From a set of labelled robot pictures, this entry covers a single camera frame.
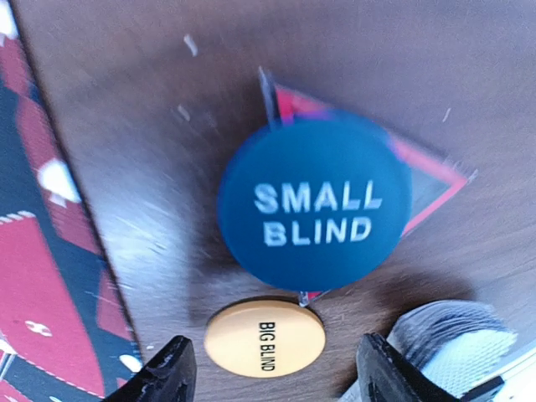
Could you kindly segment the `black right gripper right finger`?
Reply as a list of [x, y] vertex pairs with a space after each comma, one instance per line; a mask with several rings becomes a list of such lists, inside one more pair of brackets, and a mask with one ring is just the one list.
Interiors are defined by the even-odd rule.
[[459, 401], [429, 381], [377, 333], [362, 336], [356, 363], [362, 401]]

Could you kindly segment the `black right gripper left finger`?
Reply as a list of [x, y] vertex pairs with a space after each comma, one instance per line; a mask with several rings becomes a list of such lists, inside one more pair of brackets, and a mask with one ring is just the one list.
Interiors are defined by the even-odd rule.
[[142, 369], [105, 402], [192, 402], [197, 379], [193, 343], [172, 338]]

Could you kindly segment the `orange big blind button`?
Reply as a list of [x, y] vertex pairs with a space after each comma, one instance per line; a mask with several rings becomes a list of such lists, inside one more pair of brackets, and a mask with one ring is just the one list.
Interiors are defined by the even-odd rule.
[[235, 303], [209, 320], [204, 349], [232, 374], [268, 379], [294, 374], [323, 352], [327, 336], [320, 318], [290, 301]]

